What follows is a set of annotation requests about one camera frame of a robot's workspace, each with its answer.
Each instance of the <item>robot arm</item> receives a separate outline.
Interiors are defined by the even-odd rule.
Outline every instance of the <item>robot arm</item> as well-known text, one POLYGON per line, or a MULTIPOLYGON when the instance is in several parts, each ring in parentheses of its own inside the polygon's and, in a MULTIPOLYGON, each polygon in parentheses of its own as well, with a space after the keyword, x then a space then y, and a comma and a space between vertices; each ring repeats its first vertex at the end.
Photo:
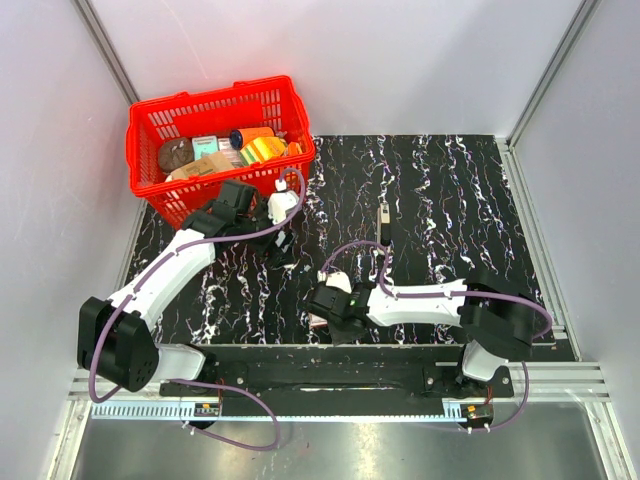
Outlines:
MULTIPOLYGON (((206 357, 187 345, 155 344, 151 331, 162 312, 200 270, 231 243, 201 243, 206 238, 256 233, 282 222, 298 203, 298 196, 276 183, 269 201, 255 187, 227 181, 218 198, 192 213, 171 243, 145 270, 106 301, 90 298, 80 309, 78 364, 89 369, 97 339, 107 319, 130 298, 110 331, 100 355, 97 373, 135 392, 151 381, 193 380, 206 357)), ((279 230, 248 243, 271 264, 286 263, 293 244, 291 231, 279 230)))
POLYGON ((372 283, 358 283, 352 289, 344 272, 322 280, 309 302, 310 321, 314 327, 328 326, 334 343, 360 338, 367 328, 401 323, 462 327, 472 341, 464 349, 459 368, 462 377, 478 382, 488 382, 500 366, 510 361, 529 358, 534 320, 531 310, 510 302, 450 295, 470 289, 528 297, 488 272, 474 271, 466 280, 441 285, 394 287, 396 296, 387 295, 372 283), (402 294, 441 296, 402 298, 402 294))

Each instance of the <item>box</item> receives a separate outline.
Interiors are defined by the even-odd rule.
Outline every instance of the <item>box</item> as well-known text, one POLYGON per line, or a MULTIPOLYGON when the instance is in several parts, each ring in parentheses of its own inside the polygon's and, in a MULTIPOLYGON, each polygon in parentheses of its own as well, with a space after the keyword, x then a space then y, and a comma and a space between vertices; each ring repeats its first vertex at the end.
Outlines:
POLYGON ((193 144, 193 158, 195 160, 200 160, 202 157, 218 151, 218 137, 215 135, 195 137, 191 139, 191 143, 193 144))
POLYGON ((278 137, 258 137, 251 140, 240 151, 245 165, 256 162, 265 163, 272 158, 281 157, 286 150, 285 143, 278 137))
POLYGON ((216 152, 174 170, 171 172, 171 178, 173 180, 181 180, 194 175, 201 177, 211 173, 226 172, 234 168, 233 164, 222 152, 216 152))

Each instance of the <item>gray wall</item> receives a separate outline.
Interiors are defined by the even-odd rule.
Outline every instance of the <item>gray wall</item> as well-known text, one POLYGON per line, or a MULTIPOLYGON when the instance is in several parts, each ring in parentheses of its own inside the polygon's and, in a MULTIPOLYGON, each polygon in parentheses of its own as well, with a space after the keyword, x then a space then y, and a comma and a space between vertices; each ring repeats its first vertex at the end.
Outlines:
POLYGON ((313 133, 507 135, 580 0, 93 0, 143 98, 291 75, 313 133))
POLYGON ((516 150, 585 357, 640 468, 640 2, 602 2, 516 150))
POLYGON ((0 478, 37 478, 76 368, 78 309, 107 296, 139 201, 127 105, 70 1, 0 17, 0 478))

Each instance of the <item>red basket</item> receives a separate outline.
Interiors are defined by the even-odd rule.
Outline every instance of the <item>red basket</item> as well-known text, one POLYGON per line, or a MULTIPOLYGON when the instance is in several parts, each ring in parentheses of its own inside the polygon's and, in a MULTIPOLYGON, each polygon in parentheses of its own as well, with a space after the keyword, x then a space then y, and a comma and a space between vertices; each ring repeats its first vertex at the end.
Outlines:
MULTIPOLYGON (((287 76, 138 102, 129 110, 126 149, 131 191, 146 198, 174 228, 180 228, 187 215, 216 197, 225 180, 242 180, 267 196, 275 191, 274 181, 287 167, 297 168, 307 180, 315 156, 307 112, 287 76), (166 141, 202 135, 228 137, 235 128, 260 126, 286 132, 286 140, 298 142, 302 153, 165 183, 166 175, 158 166, 158 149, 166 141)), ((295 175, 287 175, 287 180, 291 187, 298 187, 295 175)))

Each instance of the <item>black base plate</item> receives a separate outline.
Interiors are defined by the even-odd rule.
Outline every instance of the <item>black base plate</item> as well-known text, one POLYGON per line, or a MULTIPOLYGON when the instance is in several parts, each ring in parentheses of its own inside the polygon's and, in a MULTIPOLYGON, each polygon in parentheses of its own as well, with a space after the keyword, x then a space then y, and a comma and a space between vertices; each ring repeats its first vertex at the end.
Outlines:
MULTIPOLYGON (((455 379, 459 348, 433 347, 200 347, 215 352, 218 382, 247 388, 282 416, 439 415, 443 389, 455 379), (451 362, 436 365, 436 362, 451 362), (429 385, 427 380, 433 378, 429 385)), ((513 396, 507 368, 490 382, 494 398, 513 396)), ((484 398, 486 386, 468 387, 484 398)), ((162 396, 211 395, 165 384, 162 396)), ((224 415, 264 415, 250 399, 225 392, 224 415)))

